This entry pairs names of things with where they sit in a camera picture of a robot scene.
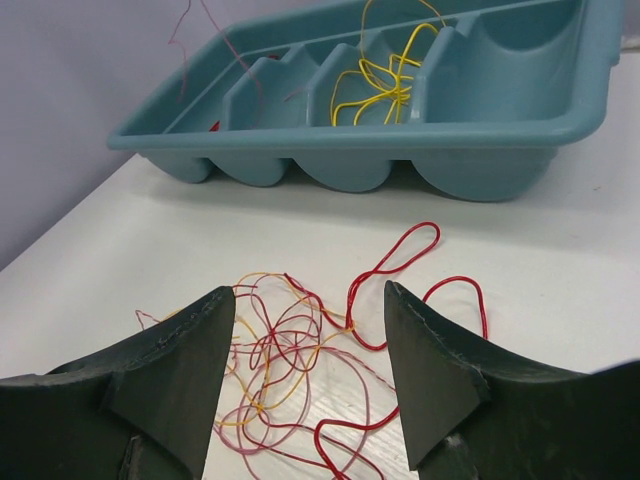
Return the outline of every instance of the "red wire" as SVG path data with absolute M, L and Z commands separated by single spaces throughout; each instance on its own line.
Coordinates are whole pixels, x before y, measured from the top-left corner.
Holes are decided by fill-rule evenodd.
M 389 259 L 398 251 L 398 249 L 403 245 L 403 243 L 407 240 L 407 238 L 422 228 L 431 228 L 434 230 L 434 237 L 431 242 L 420 250 L 417 254 L 410 257 L 407 261 L 402 263 L 400 266 L 389 268 L 385 267 L 385 264 L 389 261 Z M 259 379 L 262 372 L 265 371 L 267 364 L 275 364 L 276 361 L 283 361 L 287 364 L 287 368 L 281 375 L 277 377 L 271 377 L 269 380 L 266 377 L 262 378 L 261 383 L 259 384 L 259 388 L 252 393 L 252 402 L 263 403 L 264 397 L 266 395 L 267 388 L 271 388 L 274 385 L 284 382 L 288 378 L 291 378 L 296 372 L 305 376 L 305 385 L 306 385 L 306 394 L 304 403 L 299 413 L 299 418 L 297 421 L 292 423 L 275 423 L 271 420 L 271 416 L 268 411 L 258 410 L 253 406 L 252 403 L 249 403 L 249 400 L 243 395 L 240 401 L 240 405 L 226 414 L 223 418 L 223 422 L 227 422 L 227 419 L 231 416 L 235 415 L 237 418 L 236 422 L 236 436 L 237 436 L 237 445 L 231 443 L 231 440 L 227 438 L 226 434 L 223 432 L 224 426 L 216 426 L 216 432 L 220 436 L 221 440 L 227 445 L 229 448 L 232 448 L 236 452 L 240 453 L 243 457 L 243 461 L 247 466 L 250 474 L 254 478 L 259 478 L 257 473 L 252 469 L 251 465 L 248 462 L 248 456 L 260 453 L 261 451 L 270 451 L 273 454 L 283 456 L 285 458 L 289 458 L 292 460 L 296 460 L 317 468 L 329 469 L 333 475 L 338 480 L 349 479 L 346 471 L 349 467 L 355 462 L 359 460 L 364 462 L 366 465 L 372 468 L 381 478 L 384 478 L 382 471 L 368 458 L 362 455 L 361 450 L 364 447 L 366 442 L 367 435 L 371 432 L 375 432 L 384 426 L 388 425 L 393 419 L 398 415 L 398 407 L 394 408 L 389 415 L 381 419 L 376 423 L 370 423 L 369 421 L 369 411 L 370 411 L 370 401 L 367 384 L 361 374 L 358 372 L 356 368 L 356 364 L 361 368 L 366 370 L 369 374 L 373 375 L 376 379 L 382 381 L 385 385 L 393 390 L 393 387 L 389 385 L 381 376 L 379 376 L 373 369 L 367 366 L 362 360 L 353 355 L 350 352 L 345 350 L 340 350 L 335 347 L 329 347 L 322 345 L 321 340 L 321 332 L 323 320 L 328 321 L 335 328 L 340 330 L 351 329 L 353 337 L 357 340 L 357 342 L 365 349 L 370 351 L 380 351 L 384 350 L 387 347 L 387 342 L 381 343 L 379 345 L 374 345 L 364 340 L 360 334 L 354 328 L 354 320 L 353 320 L 353 309 L 356 302 L 357 294 L 359 292 L 360 287 L 370 278 L 374 276 L 382 276 L 382 275 L 393 275 L 398 273 L 418 259 L 429 253 L 433 250 L 438 242 L 440 241 L 441 232 L 440 228 L 433 222 L 422 222 L 417 225 L 414 225 L 412 228 L 407 230 L 393 245 L 393 247 L 387 252 L 387 254 L 377 263 L 377 265 L 366 272 L 358 275 L 351 285 L 349 286 L 347 292 L 347 309 L 346 315 L 344 319 L 344 323 L 338 321 L 333 315 L 328 313 L 325 309 L 324 302 L 322 298 L 305 288 L 298 280 L 291 277 L 288 274 L 284 274 L 284 277 L 287 281 L 296 289 L 298 292 L 302 293 L 302 298 L 299 298 L 291 304 L 288 308 L 286 308 L 278 317 L 277 321 L 272 322 L 269 309 L 264 302 L 263 298 L 258 294 L 259 287 L 261 282 L 265 281 L 270 275 L 260 276 L 253 284 L 243 284 L 234 286 L 235 289 L 248 289 L 248 293 L 236 293 L 236 298 L 246 298 L 249 300 L 251 308 L 255 315 L 261 320 L 263 323 L 266 333 L 258 338 L 256 341 L 240 344 L 233 343 L 230 351 L 230 357 L 233 365 L 233 369 L 236 369 L 239 365 L 239 358 L 241 355 L 246 356 L 248 358 L 248 366 L 250 370 L 254 372 L 254 375 L 247 386 L 248 391 L 252 390 L 254 387 L 254 383 Z M 429 298 L 441 287 L 453 283 L 453 282 L 465 282 L 473 286 L 476 290 L 476 294 L 478 297 L 478 308 L 480 311 L 480 319 L 482 323 L 482 336 L 486 339 L 488 338 L 488 325 L 487 325 L 487 316 L 485 311 L 485 304 L 482 289 L 480 285 L 473 279 L 465 276 L 454 276 L 450 278 L 446 278 L 434 286 L 432 286 L 424 295 L 423 301 L 427 302 Z M 308 313 L 297 313 L 295 310 L 297 308 L 307 308 Z M 136 316 L 138 321 L 143 326 L 141 316 L 146 316 L 148 318 L 155 320 L 148 314 L 144 312 L 136 311 Z M 306 327 L 299 327 L 299 322 L 303 322 L 306 324 Z M 317 354 L 314 355 L 313 360 L 309 365 L 306 365 L 305 358 L 303 356 L 303 352 L 305 351 L 317 351 Z M 366 408 L 366 419 L 364 424 L 358 424 L 354 422 L 349 422 L 345 420 L 338 419 L 329 419 L 325 418 L 320 420 L 315 428 L 312 428 L 303 423 L 303 419 L 306 418 L 307 412 L 311 405 L 311 383 L 309 374 L 315 368 L 318 359 L 320 357 L 320 352 L 325 351 L 336 356 L 341 361 L 345 362 L 350 368 L 354 370 L 358 378 L 360 378 L 363 388 L 365 390 L 365 408 Z M 248 419 L 251 412 L 256 413 L 259 420 L 265 426 L 264 435 L 261 435 L 260 438 L 254 438 L 254 436 L 250 433 L 248 429 Z M 327 426 L 338 426 L 338 427 L 346 427 L 352 428 L 355 430 L 359 430 L 364 432 L 360 444 L 356 447 L 350 447 L 344 443 L 337 441 L 325 434 L 322 433 L 322 428 Z M 284 433 L 279 438 L 273 438 L 273 436 L 269 434 L 272 429 L 282 430 Z M 285 442 L 288 438 L 293 435 L 296 431 L 304 431 L 304 432 L 313 432 L 314 445 L 320 458 L 322 459 L 322 463 L 311 460 L 308 458 L 304 458 L 298 455 L 294 455 L 292 453 L 286 452 L 279 447 L 283 442 Z M 243 440 L 247 440 L 254 447 L 246 448 L 243 446 Z M 327 452 L 325 451 L 322 443 L 323 441 L 327 441 L 332 445 L 343 449 L 346 452 L 349 452 L 351 455 L 350 460 L 342 469 L 339 469 L 334 462 L 331 460 Z

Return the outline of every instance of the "gray wall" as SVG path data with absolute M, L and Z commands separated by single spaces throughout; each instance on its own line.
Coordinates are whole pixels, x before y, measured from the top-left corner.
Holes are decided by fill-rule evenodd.
M 114 172 L 109 131 L 181 64 L 187 0 L 0 0 L 0 269 Z M 208 0 L 221 25 L 323 0 Z M 640 33 L 640 0 L 627 32 Z M 198 0 L 179 39 L 214 33 Z

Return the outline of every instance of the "pink wire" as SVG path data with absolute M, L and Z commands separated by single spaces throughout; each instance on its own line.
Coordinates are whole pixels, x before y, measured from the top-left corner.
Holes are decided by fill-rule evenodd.
M 213 15 L 211 15 L 211 12 L 209 11 L 209 7 L 207 7 L 207 4 L 205 3 L 205 0 L 200 0 L 200 3 L 202 4 L 202 8 L 204 8 L 204 11 L 207 13 L 207 17 L 209 17 L 209 20 L 211 21 L 213 26 L 216 28 L 218 33 L 222 36 L 224 43 L 227 44 L 227 46 L 229 47 L 229 50 L 231 50 L 231 53 L 233 53 L 233 56 L 240 63 L 240 65 L 242 65 L 242 68 L 244 68 L 245 72 L 247 72 L 251 80 L 254 81 L 254 83 L 256 84 L 256 87 L 258 88 L 258 116 L 255 124 L 252 127 L 252 128 L 255 128 L 258 125 L 258 123 L 260 123 L 260 118 L 262 117 L 262 112 L 264 110 L 264 93 L 262 89 L 262 84 L 258 81 L 258 79 L 253 74 L 249 66 L 244 62 L 240 54 L 237 52 L 237 50 L 235 49 L 235 47 L 233 46 L 233 44 L 231 43 L 227 35 L 224 33 L 224 31 L 220 28 L 218 23 L 215 21 L 215 19 L 213 18 Z
M 268 313 L 268 309 L 264 303 L 264 301 L 262 300 L 262 298 L 253 293 L 256 291 L 256 289 L 258 288 L 258 284 L 264 280 L 265 278 L 267 278 L 268 276 L 261 276 L 259 277 L 253 285 L 250 285 L 251 287 L 253 287 L 252 293 L 251 294 L 238 294 L 238 298 L 249 298 L 252 308 L 254 310 L 254 313 L 256 314 L 256 316 L 258 316 L 258 318 L 261 319 L 261 321 L 263 322 L 263 324 L 265 325 L 265 328 L 267 329 L 267 334 L 262 337 L 261 339 L 259 339 L 259 341 L 254 342 L 253 344 L 253 349 L 251 352 L 239 352 L 239 353 L 243 353 L 243 354 L 248 354 L 250 355 L 251 358 L 251 369 L 254 371 L 254 375 L 251 378 L 249 385 L 247 386 L 248 390 L 251 390 L 253 387 L 253 384 L 255 383 L 255 381 L 261 376 L 262 371 L 266 368 L 266 362 L 260 362 L 260 358 L 262 357 L 262 355 L 264 354 L 265 349 L 268 349 L 268 353 L 267 356 L 269 357 L 269 361 L 271 363 L 279 360 L 279 359 L 283 359 L 284 361 L 286 361 L 289 366 L 291 367 L 291 369 L 284 374 L 282 377 L 273 380 L 271 382 L 269 382 L 269 384 L 263 384 L 260 388 L 260 390 L 258 390 L 255 394 L 254 394 L 254 401 L 256 397 L 260 397 L 261 391 L 266 387 L 266 386 L 270 386 L 270 385 L 274 385 L 286 378 L 288 378 L 288 376 L 291 374 L 292 370 L 298 370 L 298 371 L 303 371 L 303 372 L 308 372 L 309 370 L 311 370 L 311 366 L 309 367 L 305 367 L 304 366 L 304 361 L 303 358 L 301 356 L 301 352 L 304 350 L 309 350 L 309 349 L 316 349 L 318 347 L 318 345 L 320 344 L 320 335 L 319 332 L 321 331 L 322 328 L 322 319 L 323 319 L 323 315 L 320 313 L 320 316 L 318 319 L 315 318 L 315 312 L 316 309 L 318 309 L 321 306 L 321 302 L 317 299 L 315 299 L 312 296 L 305 296 L 302 299 L 298 299 L 293 305 L 290 305 L 279 317 L 278 321 L 275 323 L 275 325 L 272 324 L 270 318 L 269 318 L 269 313 Z M 313 302 L 310 303 L 308 305 L 309 310 L 311 312 L 311 314 L 291 314 L 289 316 L 287 316 L 287 314 L 289 314 L 296 306 L 298 305 L 304 305 L 305 300 L 308 300 L 309 302 Z M 282 328 L 287 322 L 293 321 L 293 320 L 306 320 L 307 321 L 307 329 L 306 331 L 302 331 L 302 330 L 279 330 L 280 328 Z M 313 327 L 315 327 L 315 330 L 317 333 L 312 333 L 312 329 Z M 294 340 L 291 340 L 290 338 L 288 338 L 287 334 L 289 335 L 294 335 Z M 311 339 L 313 341 L 313 344 L 311 345 L 301 345 L 301 342 L 304 341 L 305 339 Z M 282 346 L 280 345 L 280 342 L 284 341 L 285 343 L 287 343 L 289 345 L 289 347 L 287 348 L 282 348 Z M 275 344 L 276 348 L 278 349 L 278 352 L 275 353 L 275 355 L 271 355 L 271 347 Z M 371 369 L 366 363 L 364 363 L 362 360 L 358 359 L 355 355 L 351 354 L 350 352 L 347 351 L 343 351 L 334 347 L 321 347 L 320 350 L 324 350 L 327 353 L 337 357 L 339 360 L 341 360 L 342 362 L 346 363 L 358 376 L 358 378 L 361 381 L 361 384 L 363 385 L 363 389 L 365 390 L 365 408 L 366 408 L 366 422 L 368 423 L 370 421 L 370 396 L 369 396 L 369 391 L 368 391 L 368 387 L 366 385 L 366 382 L 364 380 L 364 378 L 362 377 L 362 375 L 360 374 L 360 372 L 358 371 L 358 369 L 349 361 L 352 360 L 355 363 L 357 363 L 358 365 L 360 365 L 363 369 L 365 369 L 368 373 L 372 374 L 376 379 L 378 379 L 379 381 L 381 381 L 385 386 L 387 386 L 390 390 L 393 391 L 393 387 L 386 381 L 384 380 L 381 376 L 379 376 L 373 369 Z M 291 358 L 289 358 L 289 355 L 292 354 L 294 355 L 293 360 Z M 316 355 L 314 358 L 314 365 L 315 362 L 317 362 L 319 355 Z M 302 364 L 302 368 L 297 366 L 298 361 L 301 362 Z M 248 459 L 246 458 L 247 456 L 250 455 L 254 455 L 259 453 L 260 451 L 263 450 L 270 450 L 274 453 L 277 453 L 279 455 L 283 455 L 285 457 L 290 457 L 290 458 L 294 458 L 294 459 L 299 459 L 304 461 L 305 463 L 310 463 L 312 465 L 316 465 L 319 467 L 323 467 L 326 468 L 326 466 L 324 466 L 323 464 L 319 464 L 317 462 L 313 462 L 310 461 L 308 459 L 301 459 L 300 457 L 296 457 L 295 455 L 291 455 L 288 454 L 287 452 L 283 452 L 281 450 L 277 450 L 276 447 L 280 444 L 282 444 L 284 441 L 286 441 L 288 438 L 290 438 L 290 436 L 295 433 L 296 430 L 298 429 L 303 429 L 307 432 L 313 432 L 313 429 L 309 426 L 303 425 L 301 424 L 302 419 L 306 416 L 306 413 L 308 411 L 309 405 L 310 405 L 310 399 L 311 399 L 311 389 L 310 389 L 310 380 L 309 380 L 309 376 L 306 375 L 305 376 L 305 390 L 306 390 L 306 395 L 305 395 L 305 402 L 304 405 L 300 411 L 300 414 L 298 416 L 298 419 L 296 421 L 296 423 L 294 424 L 276 424 L 273 423 L 271 421 L 271 416 L 268 414 L 268 412 L 259 412 L 258 416 L 261 420 L 261 422 L 267 427 L 266 431 L 264 432 L 264 434 L 262 435 L 262 439 L 256 439 L 253 437 L 253 435 L 250 434 L 250 432 L 247 429 L 246 425 L 238 425 L 236 427 L 236 436 L 237 436 L 237 441 L 238 441 L 238 445 L 234 445 L 230 439 L 226 436 L 226 434 L 223 431 L 223 428 L 219 428 L 216 427 L 216 433 L 220 436 L 221 441 L 223 441 L 223 443 L 229 447 L 232 448 L 233 450 L 237 451 L 238 453 L 240 453 L 241 455 L 243 455 L 243 461 L 245 462 L 245 464 L 247 465 L 247 468 L 249 470 L 249 472 L 251 473 L 251 475 L 254 478 L 258 478 L 257 474 L 255 471 L 253 471 L 251 465 L 248 462 Z M 230 417 L 232 416 L 236 416 L 238 423 L 240 423 L 241 421 L 246 421 L 246 419 L 248 418 L 249 414 L 251 411 L 255 411 L 255 408 L 252 407 L 251 405 L 246 404 L 247 399 L 246 397 L 243 396 L 242 400 L 241 400 L 241 404 L 234 410 L 232 410 L 231 412 L 227 413 L 227 415 L 225 415 L 225 417 L 223 418 L 223 422 L 226 422 Z M 271 442 L 269 444 L 265 444 L 265 440 L 271 430 L 271 428 L 288 428 L 288 431 L 282 436 L 280 437 L 278 440 Z M 249 440 L 250 442 L 254 443 L 256 445 L 256 448 L 246 448 L 242 445 L 242 434 L 244 434 L 244 437 Z M 330 439 L 329 437 L 326 437 L 327 441 L 330 441 L 332 443 L 335 444 L 335 440 L 334 439 Z M 382 476 L 382 473 L 379 471 L 379 469 L 372 463 L 370 462 L 368 459 L 366 459 L 365 457 L 362 457 L 360 455 L 360 452 L 362 450 L 362 448 L 364 447 L 364 444 L 366 443 L 366 434 L 363 434 L 363 437 L 360 440 L 360 443 L 358 444 L 358 446 L 353 449 L 351 447 L 348 447 L 346 445 L 340 444 L 338 445 L 339 448 L 343 448 L 347 451 L 349 451 L 352 455 L 351 458 L 349 459 L 348 463 L 345 465 L 345 467 L 343 468 L 343 472 L 346 471 L 358 458 L 360 458 L 363 462 L 367 463 L 368 465 L 370 465 L 377 473 L 379 473 Z
M 189 10 L 191 10 L 191 0 L 188 0 L 188 2 L 189 3 L 187 4 L 187 9 L 184 12 L 182 12 L 180 19 L 178 20 L 178 23 L 173 29 L 171 38 L 169 39 L 169 45 L 178 45 L 180 47 L 180 50 L 182 50 L 182 86 L 180 87 L 180 95 L 178 96 L 178 102 L 182 101 L 182 98 L 184 97 L 184 94 L 187 91 L 187 72 L 189 70 L 189 63 L 187 61 L 187 49 L 184 47 L 182 43 L 176 40 L 176 34 L 178 33 L 178 29 L 180 28 L 180 25 L 182 25 L 182 21 L 184 20 L 184 17 L 186 17 L 187 14 L 189 13 Z

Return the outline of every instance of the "white table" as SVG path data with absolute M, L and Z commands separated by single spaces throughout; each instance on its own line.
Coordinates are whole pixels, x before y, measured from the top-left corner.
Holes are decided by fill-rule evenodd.
M 0 377 L 44 373 L 136 333 L 137 308 L 162 317 L 254 270 L 289 272 L 344 308 L 351 280 L 422 220 L 440 224 L 443 242 L 397 277 L 408 288 L 422 294 L 445 276 L 474 277 L 492 340 L 545 363 L 594 371 L 638 358 L 640 55 L 623 55 L 614 69 L 603 127 L 562 150 L 543 180 L 509 203 L 442 198 L 408 168 L 375 193 L 351 195 L 302 173 L 270 189 L 221 175 L 185 185 L 133 157 L 0 273 Z M 404 251 L 427 240 L 416 236 Z M 368 338 L 383 335 L 382 288 L 372 281 L 357 305 Z M 477 331 L 474 302 L 452 285 L 432 305 Z M 385 353 L 366 358 L 391 378 Z M 322 368 L 326 395 L 317 401 L 340 418 L 357 386 Z M 380 418 L 393 399 L 374 403 Z M 298 448 L 312 452 L 311 438 Z M 391 478 L 411 478 L 398 422 L 368 452 Z M 247 478 L 215 436 L 210 458 L 205 476 Z M 289 472 L 270 455 L 253 465 L 264 478 Z M 365 472 L 354 467 L 353 475 Z

